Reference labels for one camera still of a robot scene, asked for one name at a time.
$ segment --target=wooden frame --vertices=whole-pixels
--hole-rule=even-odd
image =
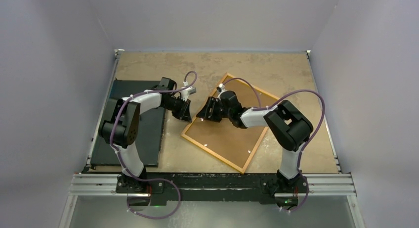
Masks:
[[[233,75],[226,73],[221,80],[217,83],[217,86],[221,83],[223,83],[227,78],[234,78]],[[244,84],[247,86],[247,84],[241,80],[238,80],[238,82]],[[261,93],[271,97],[273,100],[278,100],[279,98],[274,96],[273,94],[270,94],[256,86],[253,86],[257,91],[260,91]],[[212,92],[209,94],[209,96],[213,96],[216,93],[216,87],[212,90]],[[205,106],[206,101],[204,102],[204,104],[202,105],[202,107],[200,108],[200,110]],[[192,142],[193,144],[197,145],[199,148],[203,149],[204,151],[208,152],[209,154],[215,156],[216,158],[218,158],[219,160],[223,161],[224,163],[226,163],[227,165],[231,166],[232,168],[236,169],[237,171],[239,171],[240,173],[244,174],[244,172],[246,171],[247,167],[249,166],[249,163],[251,161],[251,159],[253,158],[254,154],[256,153],[257,148],[259,147],[260,143],[262,142],[263,137],[265,136],[268,127],[265,127],[263,129],[263,131],[261,132],[256,144],[254,145],[251,153],[249,154],[249,157],[247,158],[246,162],[244,163],[243,167],[240,167],[236,164],[234,164],[233,162],[231,162],[230,160],[226,159],[225,157],[219,155],[218,153],[216,153],[215,151],[213,151],[210,148],[207,148],[205,145],[199,143],[198,141],[196,141],[195,139],[191,138],[190,136],[188,136],[186,133],[187,131],[190,129],[190,127],[193,125],[193,123],[195,122],[195,120],[197,119],[196,115],[194,116],[194,118],[192,119],[192,123],[188,124],[185,129],[183,130],[181,136],[185,139],[187,139],[188,141]]]

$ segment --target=white enclosure wall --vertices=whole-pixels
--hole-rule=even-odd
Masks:
[[[311,49],[338,0],[90,0],[113,47]]]
[[[419,0],[339,0],[310,59],[367,227],[419,224]]]
[[[0,227],[57,227],[113,49],[88,0],[0,0]]]

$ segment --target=purple cable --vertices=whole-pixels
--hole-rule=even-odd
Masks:
[[[245,80],[243,78],[240,78],[240,77],[234,77],[234,78],[231,78],[228,81],[224,82],[224,84],[226,85],[228,82],[230,82],[232,80],[241,80],[241,81],[244,81],[246,84],[248,84],[250,86],[250,88],[253,90],[254,94],[256,95],[257,103],[259,104],[259,108],[262,107],[262,104],[260,103],[260,98],[259,98],[259,95],[257,94],[256,89],[247,80]]]
[[[307,142],[302,146],[302,148],[301,148],[301,151],[300,151],[300,153],[299,153],[299,155],[298,155],[298,162],[297,162],[297,169],[298,169],[298,174],[300,175],[300,176],[302,176],[303,177],[303,179],[304,179],[304,181],[305,181],[305,183],[307,184],[307,192],[305,193],[305,196],[304,196],[304,198],[303,198],[303,200],[301,201],[301,203],[300,204],[298,204],[297,205],[297,207],[295,207],[294,209],[292,209],[292,210],[290,210],[290,212],[295,212],[296,210],[298,210],[304,203],[305,203],[305,201],[307,200],[307,197],[308,197],[308,193],[310,192],[310,189],[309,189],[309,187],[308,187],[308,181],[307,181],[307,178],[304,176],[304,175],[302,175],[302,172],[301,172],[301,170],[299,169],[300,168],[300,163],[301,163],[301,156],[302,156],[302,153],[303,153],[303,151],[305,150],[305,148],[307,147],[307,145],[311,142],[311,140],[314,138],[314,136],[317,134],[317,132],[319,131],[319,129],[320,129],[320,127],[321,127],[321,125],[322,125],[322,123],[323,123],[323,120],[324,120],[324,118],[325,118],[325,109],[326,109],[326,106],[325,106],[325,101],[324,101],[324,99],[323,99],[323,97],[321,97],[320,95],[319,95],[319,93],[317,93],[317,92],[315,92],[315,91],[312,91],[312,90],[297,90],[297,91],[293,91],[293,92],[290,92],[290,93],[288,93],[288,94],[286,94],[286,95],[284,95],[284,96],[282,96],[280,99],[278,99],[274,104],[272,104],[271,106],[269,106],[268,108],[258,108],[258,109],[254,109],[254,111],[261,111],[261,110],[266,110],[266,109],[271,109],[271,108],[273,108],[275,105],[277,105],[278,103],[280,103],[282,100],[284,100],[285,98],[287,98],[287,97],[289,97],[289,96],[291,96],[291,95],[293,95],[293,94],[296,94],[296,93],[300,93],[300,92],[309,92],[309,93],[313,93],[313,94],[315,94],[319,99],[320,99],[320,101],[321,101],[321,103],[322,103],[322,115],[320,116],[320,121],[319,121],[319,124],[317,125],[317,127],[316,127],[316,129],[314,130],[314,132],[313,132],[313,134],[311,135],[311,137],[307,140]]]
[[[121,115],[122,115],[122,112],[123,112],[123,110],[124,110],[124,108],[125,108],[125,106],[131,101],[131,100],[133,100],[134,98],[136,98],[136,97],[139,97],[139,96],[141,96],[141,95],[145,95],[145,94],[148,94],[148,93],[154,93],[154,92],[158,92],[158,93],[173,93],[173,92],[179,92],[179,91],[182,91],[182,90],[184,90],[184,89],[186,89],[186,88],[188,88],[188,87],[190,87],[190,86],[192,86],[195,82],[196,82],[196,80],[197,80],[197,78],[198,78],[198,74],[195,72],[195,71],[189,71],[188,73],[186,73],[186,76],[185,76],[185,81],[186,81],[186,77],[189,75],[189,74],[191,74],[191,73],[194,73],[195,74],[195,78],[194,78],[194,80],[192,81],[192,83],[189,85],[189,86],[186,86],[186,87],[183,87],[183,88],[180,88],[180,89],[178,89],[178,90],[173,90],[173,91],[147,91],[147,92],[140,92],[140,93],[137,93],[137,94],[135,94],[135,95],[133,95],[133,96],[131,96],[131,97],[129,97],[123,104],[122,104],[122,106],[121,106],[121,108],[119,109],[119,112],[118,112],[118,114],[117,114],[117,117],[115,118],[115,123],[114,123],[114,126],[112,127],[112,131],[111,131],[111,135],[110,135],[110,138],[109,138],[109,144],[111,145],[111,147],[116,151],[116,154],[117,154],[117,157],[118,157],[118,160],[119,160],[119,162],[120,162],[120,164],[121,164],[121,166],[122,166],[122,168],[123,169],[125,169],[125,171],[131,176],[131,177],[133,177],[135,180],[138,180],[138,181],[140,181],[140,182],[151,182],[151,181],[164,181],[164,182],[168,182],[169,184],[171,184],[171,185],[173,185],[173,187],[176,189],[176,192],[177,192],[177,196],[178,196],[178,201],[177,201],[177,205],[176,205],[176,207],[175,207],[175,209],[172,211],[172,212],[170,212],[169,214],[167,214],[167,215],[164,215],[164,216],[160,216],[160,217],[152,217],[152,216],[147,216],[147,215],[144,215],[144,214],[141,214],[141,213],[138,213],[138,212],[136,212],[136,211],[134,211],[132,208],[130,208],[130,206],[129,206],[129,203],[127,202],[127,206],[128,206],[128,210],[130,211],[130,212],[132,212],[132,213],[134,213],[134,214],[136,214],[136,215],[139,215],[139,216],[142,216],[142,217],[145,217],[145,218],[149,218],[149,219],[152,219],[152,220],[160,220],[160,219],[165,219],[165,218],[167,218],[167,217],[169,217],[169,216],[171,216],[171,215],[173,215],[178,209],[179,209],[179,206],[180,206],[180,190],[179,190],[179,188],[172,182],[172,181],[170,181],[170,180],[166,180],[166,179],[149,179],[149,180],[143,180],[143,179],[140,179],[140,178],[137,178],[127,167],[126,167],[126,165],[125,165],[125,163],[124,163],[124,161],[123,161],[123,159],[122,159],[122,157],[121,157],[121,153],[120,153],[120,150],[114,145],[114,135],[115,135],[115,130],[116,130],[116,128],[117,128],[117,125],[118,125],[118,122],[119,122],[119,119],[121,118]]]

